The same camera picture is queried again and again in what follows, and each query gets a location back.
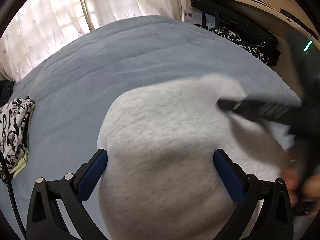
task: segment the blue gripper pad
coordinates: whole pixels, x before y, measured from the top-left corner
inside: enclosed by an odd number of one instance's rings
[[[218,171],[218,174],[222,179],[222,182],[226,187],[231,199],[241,203],[244,200],[244,185],[232,167],[233,162],[228,156],[227,160],[220,151],[221,150],[218,149],[213,153],[214,166]]]
[[[108,163],[107,151],[103,150],[78,184],[77,198],[80,202],[83,202],[89,199],[101,175],[105,171],[107,167],[107,163]]]

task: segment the blue blanket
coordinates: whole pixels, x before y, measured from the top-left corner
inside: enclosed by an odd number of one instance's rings
[[[11,96],[30,96],[36,103],[29,162],[12,182],[24,224],[36,179],[61,179],[91,158],[102,121],[118,96],[140,86],[212,72],[236,78],[247,94],[299,101],[273,70],[236,44],[160,16],[101,27],[36,67],[15,85]],[[97,189],[84,207],[108,237]],[[21,236],[4,183],[0,183],[0,209]],[[62,215],[77,236],[64,209]]]

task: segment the black bag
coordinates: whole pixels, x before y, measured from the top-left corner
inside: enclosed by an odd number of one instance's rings
[[[213,0],[191,0],[191,6],[212,15],[221,22],[222,27],[238,33],[249,44],[259,46],[261,52],[269,57],[268,66],[277,65],[280,52],[276,49],[278,39],[266,28],[252,19]]]

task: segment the black cable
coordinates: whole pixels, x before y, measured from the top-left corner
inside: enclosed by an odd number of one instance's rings
[[[23,226],[23,223],[22,223],[19,211],[18,211],[16,199],[14,198],[14,193],[13,193],[13,188],[12,188],[11,179],[10,179],[10,175],[9,175],[9,170],[8,170],[7,164],[5,163],[5,159],[3,157],[3,153],[1,151],[0,151],[0,163],[1,163],[2,170],[4,172],[4,177],[5,177],[5,180],[6,180],[6,184],[7,184],[7,187],[8,187],[8,192],[9,192],[9,197],[10,197],[13,213],[14,213],[14,215],[16,217],[16,220],[17,220],[18,226],[19,226],[19,228],[21,230],[21,233],[22,233],[23,237],[26,239],[27,233],[26,233],[26,230],[25,230],[25,228]]]

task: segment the metal screw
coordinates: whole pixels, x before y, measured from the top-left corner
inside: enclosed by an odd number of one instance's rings
[[[72,174],[72,173],[67,173],[66,175],[64,175],[64,178],[65,178],[66,180],[72,179],[72,177],[73,177],[73,174]]]
[[[38,178],[38,179],[36,180],[36,183],[40,184],[42,181],[43,181],[43,178],[40,177],[40,178]]]
[[[284,180],[283,180],[282,178],[278,178],[277,181],[278,181],[278,183],[280,183],[280,184],[284,184]]]
[[[256,179],[256,176],[254,176],[253,174],[248,174],[247,177],[248,177],[249,180],[255,180]]]

